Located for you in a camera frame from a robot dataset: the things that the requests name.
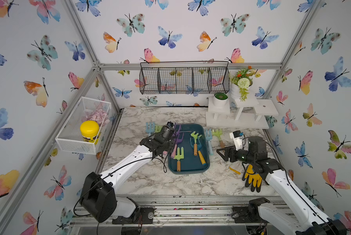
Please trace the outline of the light blue fork rake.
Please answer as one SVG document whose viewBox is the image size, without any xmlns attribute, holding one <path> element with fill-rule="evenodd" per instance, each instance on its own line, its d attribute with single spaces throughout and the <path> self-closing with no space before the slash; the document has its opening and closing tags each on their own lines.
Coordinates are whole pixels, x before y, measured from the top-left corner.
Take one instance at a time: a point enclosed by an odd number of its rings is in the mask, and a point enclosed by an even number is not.
<svg viewBox="0 0 351 235">
<path fill-rule="evenodd" d="M 155 132 L 155 122 L 146 123 L 146 133 L 151 136 Z"/>
</svg>

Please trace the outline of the teal plastic storage box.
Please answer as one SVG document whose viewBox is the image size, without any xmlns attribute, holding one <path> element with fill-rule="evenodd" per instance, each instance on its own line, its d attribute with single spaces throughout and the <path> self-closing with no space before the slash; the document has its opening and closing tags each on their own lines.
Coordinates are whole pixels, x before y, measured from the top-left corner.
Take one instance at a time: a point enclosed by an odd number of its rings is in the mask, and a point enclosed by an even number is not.
<svg viewBox="0 0 351 235">
<path fill-rule="evenodd" d="M 206 165 L 202 165 L 199 156 L 194 155 L 194 138 L 190 136 L 192 132 L 196 131 L 200 135 L 200 142 L 202 144 L 201 152 L 206 160 Z M 177 160 L 169 158 L 168 167 L 174 174 L 198 174 L 207 171 L 210 167 L 208 144 L 205 138 L 204 129 L 199 124 L 181 124 L 180 137 L 183 141 L 177 147 L 184 147 L 184 159 L 181 162 L 181 171 L 177 172 Z"/>
</svg>

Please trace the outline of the purple fork pink handle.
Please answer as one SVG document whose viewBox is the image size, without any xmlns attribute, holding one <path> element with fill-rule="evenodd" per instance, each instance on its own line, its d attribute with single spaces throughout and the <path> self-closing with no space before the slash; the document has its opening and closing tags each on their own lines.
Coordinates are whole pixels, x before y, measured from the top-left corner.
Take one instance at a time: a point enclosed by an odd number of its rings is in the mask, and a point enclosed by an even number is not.
<svg viewBox="0 0 351 235">
<path fill-rule="evenodd" d="M 183 141 L 183 137 L 180 137 L 181 124 L 176 124 L 175 127 L 176 127 L 175 145 L 174 145 L 173 152 L 171 154 L 172 159 L 175 158 L 177 146 Z"/>
</svg>

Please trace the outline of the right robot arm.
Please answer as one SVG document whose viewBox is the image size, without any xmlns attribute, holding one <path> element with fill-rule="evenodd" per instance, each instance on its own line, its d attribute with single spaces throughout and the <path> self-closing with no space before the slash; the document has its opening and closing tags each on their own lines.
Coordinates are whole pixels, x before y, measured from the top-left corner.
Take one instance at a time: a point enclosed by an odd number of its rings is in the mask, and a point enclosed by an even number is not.
<svg viewBox="0 0 351 235">
<path fill-rule="evenodd" d="M 267 142 L 261 137 L 248 137 L 248 149 L 243 148 L 243 136 L 231 133 L 235 145 L 220 148 L 217 153 L 227 162 L 240 161 L 252 165 L 254 173 L 267 182 L 279 194 L 295 219 L 278 210 L 268 199 L 261 197 L 249 201 L 246 209 L 235 209 L 232 218 L 236 222 L 266 221 L 284 235 L 345 235 L 347 228 L 338 219 L 332 220 L 315 206 L 291 181 L 285 168 L 268 157 Z"/>
</svg>

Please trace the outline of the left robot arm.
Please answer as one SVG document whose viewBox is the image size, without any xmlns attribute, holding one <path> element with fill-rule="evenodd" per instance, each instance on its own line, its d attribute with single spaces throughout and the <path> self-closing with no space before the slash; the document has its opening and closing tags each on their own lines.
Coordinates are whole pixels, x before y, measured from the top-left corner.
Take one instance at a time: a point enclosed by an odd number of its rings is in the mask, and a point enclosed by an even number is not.
<svg viewBox="0 0 351 235">
<path fill-rule="evenodd" d="M 99 174 L 92 172 L 84 181 L 78 203 L 97 222 L 105 222 L 112 216 L 139 217 L 139 205 L 129 198 L 117 197 L 116 191 L 138 169 L 154 159 L 169 156 L 175 147 L 175 129 L 172 122 L 162 126 L 158 133 L 142 139 L 137 147 L 118 164 Z"/>
</svg>

